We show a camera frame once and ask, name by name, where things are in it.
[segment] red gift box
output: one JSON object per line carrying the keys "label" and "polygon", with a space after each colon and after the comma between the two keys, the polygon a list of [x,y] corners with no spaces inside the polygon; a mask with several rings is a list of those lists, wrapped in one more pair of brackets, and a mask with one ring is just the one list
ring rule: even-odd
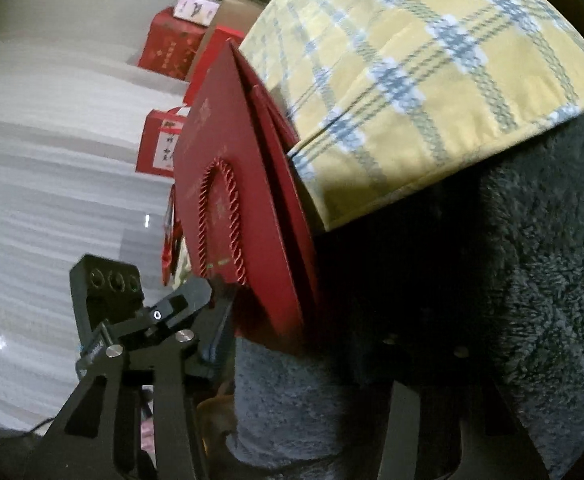
{"label": "red gift box", "polygon": [[189,110],[176,107],[168,112],[152,110],[147,115],[136,158],[139,173],[174,176],[172,153]]}
{"label": "red gift box", "polygon": [[245,34],[238,30],[234,30],[233,28],[216,27],[214,29],[210,42],[205,46],[205,50],[201,54],[197,65],[194,67],[190,86],[188,86],[185,96],[183,97],[183,103],[186,106],[192,106],[198,89],[201,88],[201,85],[208,74],[208,70],[210,70],[210,66],[218,57],[218,53],[221,52],[226,41],[234,40],[235,43],[240,44],[243,41],[243,38],[245,38]]}
{"label": "red gift box", "polygon": [[152,20],[138,66],[185,79],[207,27],[175,18],[172,11],[168,7]]}

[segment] rope handle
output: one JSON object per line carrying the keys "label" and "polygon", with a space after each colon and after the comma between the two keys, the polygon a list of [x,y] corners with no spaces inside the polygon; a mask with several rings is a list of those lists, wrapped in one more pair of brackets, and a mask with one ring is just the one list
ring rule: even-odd
{"label": "rope handle", "polygon": [[198,272],[204,278],[208,273],[208,205],[210,190],[216,174],[220,173],[226,186],[226,193],[230,203],[230,252],[234,262],[236,281],[240,285],[247,284],[245,261],[241,244],[241,215],[239,213],[239,192],[236,189],[234,171],[222,158],[215,158],[205,170],[198,194]]}

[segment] yellow plaid fabric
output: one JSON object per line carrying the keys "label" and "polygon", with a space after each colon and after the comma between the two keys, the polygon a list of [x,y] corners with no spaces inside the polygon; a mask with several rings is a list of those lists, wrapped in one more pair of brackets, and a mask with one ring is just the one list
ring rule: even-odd
{"label": "yellow plaid fabric", "polygon": [[584,40],[547,0],[272,0],[241,50],[323,230],[584,111]]}

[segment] cable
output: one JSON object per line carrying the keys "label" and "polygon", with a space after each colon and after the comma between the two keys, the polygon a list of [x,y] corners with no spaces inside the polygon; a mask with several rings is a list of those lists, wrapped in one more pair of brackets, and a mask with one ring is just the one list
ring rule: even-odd
{"label": "cable", "polygon": [[8,440],[8,439],[12,439],[12,438],[24,438],[26,436],[32,436],[34,433],[36,433],[38,430],[40,430],[46,424],[49,424],[53,420],[54,420],[54,417],[50,416],[47,419],[45,419],[44,421],[41,421],[40,423],[38,423],[36,426],[34,426],[34,428],[31,428],[30,430],[26,431],[25,433],[21,433],[18,435],[6,436],[6,437],[3,437],[3,439]]}

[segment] brown cardboard box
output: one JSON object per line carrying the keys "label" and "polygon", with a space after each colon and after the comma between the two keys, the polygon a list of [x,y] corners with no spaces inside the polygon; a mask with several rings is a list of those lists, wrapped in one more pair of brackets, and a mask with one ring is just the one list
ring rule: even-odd
{"label": "brown cardboard box", "polygon": [[264,8],[265,4],[256,0],[222,0],[212,23],[210,23],[208,30],[198,46],[197,54],[194,57],[188,74],[185,76],[185,80],[190,81],[192,79],[198,60],[201,59],[201,55],[206,49],[206,45],[210,41],[214,28],[217,25],[233,28],[234,30],[247,34]]}

